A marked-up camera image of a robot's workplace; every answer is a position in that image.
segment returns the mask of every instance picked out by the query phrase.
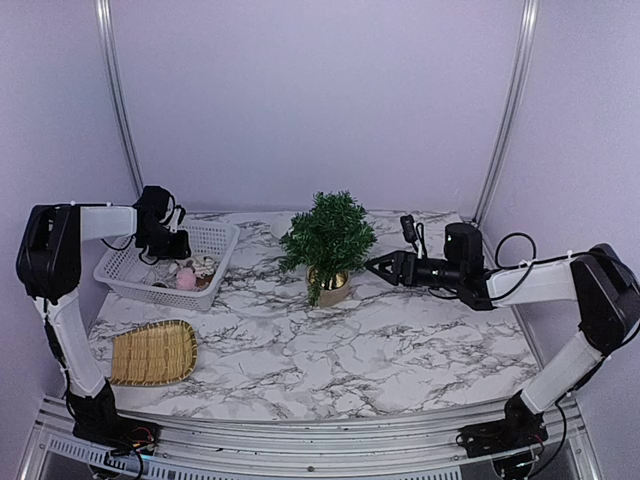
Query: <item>purple wall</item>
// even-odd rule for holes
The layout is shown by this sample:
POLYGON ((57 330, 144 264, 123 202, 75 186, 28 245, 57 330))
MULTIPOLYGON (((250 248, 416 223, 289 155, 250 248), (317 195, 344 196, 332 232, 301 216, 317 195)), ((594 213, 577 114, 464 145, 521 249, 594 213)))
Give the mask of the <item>purple wall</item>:
MULTIPOLYGON (((531 70, 484 230, 530 233, 539 256, 607 241, 640 274, 640 3, 542 2, 531 70)), ((511 248, 506 260, 529 255, 511 248)), ((544 358, 576 332, 575 305, 523 309, 544 358)), ((640 341, 579 404, 604 478, 640 471, 640 341)))
MULTIPOLYGON (((31 207, 70 199, 131 202, 109 101, 93 2, 0 2, 0 465, 15 478, 45 393, 62 381, 42 322, 15 274, 31 207)), ((92 279, 103 247, 84 255, 83 312, 105 290, 92 279)))
POLYGON ((522 2, 112 4, 145 180, 187 207, 350 189, 369 208, 473 213, 522 2))

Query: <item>basket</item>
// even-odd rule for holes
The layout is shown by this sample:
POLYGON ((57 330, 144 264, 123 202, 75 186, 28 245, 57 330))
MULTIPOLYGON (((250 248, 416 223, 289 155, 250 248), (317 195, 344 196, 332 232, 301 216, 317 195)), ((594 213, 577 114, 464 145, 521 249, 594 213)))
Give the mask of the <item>basket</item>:
POLYGON ((198 360, 196 334, 184 320, 150 323, 113 339, 111 385, 157 387, 184 380, 198 360))
MULTIPOLYGON (((188 310, 209 310, 238 243, 240 229, 237 225, 190 219, 185 219, 180 229, 189 232, 193 255, 209 255, 217 263, 213 280, 204 290, 188 292, 152 286, 154 270, 161 268, 162 264, 150 266, 142 263, 138 258, 140 249, 133 244, 121 252, 108 250, 94 270, 94 278, 126 298, 188 310)), ((114 246, 122 248, 126 241, 126 238, 120 238, 114 246)))

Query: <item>artificial plant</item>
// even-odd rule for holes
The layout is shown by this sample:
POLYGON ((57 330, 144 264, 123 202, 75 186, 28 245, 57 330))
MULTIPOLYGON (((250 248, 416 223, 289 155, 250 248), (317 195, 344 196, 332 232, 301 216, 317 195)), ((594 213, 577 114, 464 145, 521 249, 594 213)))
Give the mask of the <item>artificial plant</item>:
POLYGON ((360 270, 375 243, 373 228, 364 221, 366 210, 349 192, 313 197, 313 208, 291 220, 291 233, 280 240, 286 256, 283 271, 306 265, 314 271, 309 282, 309 302, 316 305, 322 289, 330 290, 336 275, 360 270))

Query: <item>wicker tray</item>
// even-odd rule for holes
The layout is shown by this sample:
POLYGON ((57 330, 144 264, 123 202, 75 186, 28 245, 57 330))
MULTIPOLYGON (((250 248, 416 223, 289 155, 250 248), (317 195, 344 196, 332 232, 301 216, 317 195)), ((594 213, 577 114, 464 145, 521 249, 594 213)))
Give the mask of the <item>wicker tray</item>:
POLYGON ((111 383, 155 387, 184 380, 196 366, 195 332, 184 320, 166 320, 113 339, 111 383))

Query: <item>marble table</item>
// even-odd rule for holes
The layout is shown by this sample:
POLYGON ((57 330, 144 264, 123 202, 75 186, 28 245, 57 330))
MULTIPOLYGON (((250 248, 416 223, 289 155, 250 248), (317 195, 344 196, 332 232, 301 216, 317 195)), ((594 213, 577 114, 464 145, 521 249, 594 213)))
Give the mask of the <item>marble table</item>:
MULTIPOLYGON (((511 395, 537 371, 509 309, 473 312, 425 289, 393 287, 369 272, 333 308, 308 306, 304 270, 283 274, 269 232, 278 213, 198 215, 241 228, 225 281, 208 312, 107 296, 90 333, 110 374, 112 338, 184 319, 197 332, 193 374, 165 387, 115 387, 118 408, 198 418, 280 420, 399 415, 511 395)), ((407 248, 400 212, 369 216, 371 255, 407 248)), ((454 213, 413 212, 441 256, 454 213)))

